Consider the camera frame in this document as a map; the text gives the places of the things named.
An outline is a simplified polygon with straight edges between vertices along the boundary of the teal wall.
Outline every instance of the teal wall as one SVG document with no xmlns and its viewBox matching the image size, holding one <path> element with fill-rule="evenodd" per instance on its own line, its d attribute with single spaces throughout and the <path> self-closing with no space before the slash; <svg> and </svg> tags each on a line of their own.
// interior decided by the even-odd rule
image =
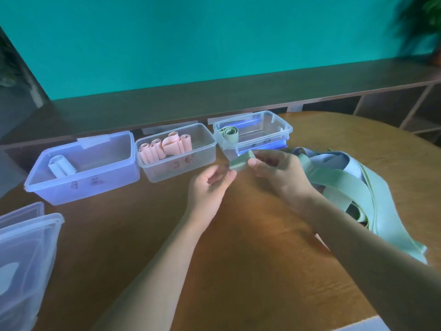
<svg viewBox="0 0 441 331">
<path fill-rule="evenodd" d="M 394 57 L 399 0 L 0 0 L 51 99 Z"/>
</svg>

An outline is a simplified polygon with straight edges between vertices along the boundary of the forearm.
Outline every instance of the forearm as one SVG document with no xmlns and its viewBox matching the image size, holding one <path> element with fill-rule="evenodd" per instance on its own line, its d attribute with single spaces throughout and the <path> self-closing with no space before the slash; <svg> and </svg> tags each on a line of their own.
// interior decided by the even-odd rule
<svg viewBox="0 0 441 331">
<path fill-rule="evenodd" d="M 156 256 L 95 326 L 96 331 L 168 331 L 201 231 L 183 217 Z"/>
<path fill-rule="evenodd" d="M 363 294 L 394 330 L 441 323 L 441 279 L 431 268 L 372 234 L 323 196 L 301 212 Z"/>
</svg>

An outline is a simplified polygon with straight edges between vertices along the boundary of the green plant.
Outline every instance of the green plant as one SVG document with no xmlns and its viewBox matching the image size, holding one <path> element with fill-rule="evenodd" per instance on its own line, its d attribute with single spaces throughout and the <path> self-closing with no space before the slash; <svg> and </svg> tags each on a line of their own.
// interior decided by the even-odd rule
<svg viewBox="0 0 441 331">
<path fill-rule="evenodd" d="M 422 8 L 429 25 L 441 34 L 441 0 L 428 0 Z"/>
</svg>

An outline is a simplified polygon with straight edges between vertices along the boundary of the person's right hand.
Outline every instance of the person's right hand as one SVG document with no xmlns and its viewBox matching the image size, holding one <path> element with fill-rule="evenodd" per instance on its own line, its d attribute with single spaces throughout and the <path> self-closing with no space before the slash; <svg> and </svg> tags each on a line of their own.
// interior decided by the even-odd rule
<svg viewBox="0 0 441 331">
<path fill-rule="evenodd" d="M 253 152 L 256 159 L 249 159 L 248 165 L 258 177 L 267 178 L 294 211 L 300 213 L 305 201 L 320 195 L 309 183 L 297 156 L 275 150 Z"/>
</svg>

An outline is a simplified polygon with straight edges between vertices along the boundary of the person's left hand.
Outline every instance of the person's left hand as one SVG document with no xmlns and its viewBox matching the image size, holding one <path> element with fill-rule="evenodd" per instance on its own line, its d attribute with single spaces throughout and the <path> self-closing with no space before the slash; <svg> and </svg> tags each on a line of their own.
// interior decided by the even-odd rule
<svg viewBox="0 0 441 331">
<path fill-rule="evenodd" d="M 225 166 L 211 166 L 201 174 L 195 176 L 188 189 L 188 203 L 186 215 L 201 233 L 210 224 L 218 212 L 225 191 L 236 178 L 237 172 Z"/>
</svg>

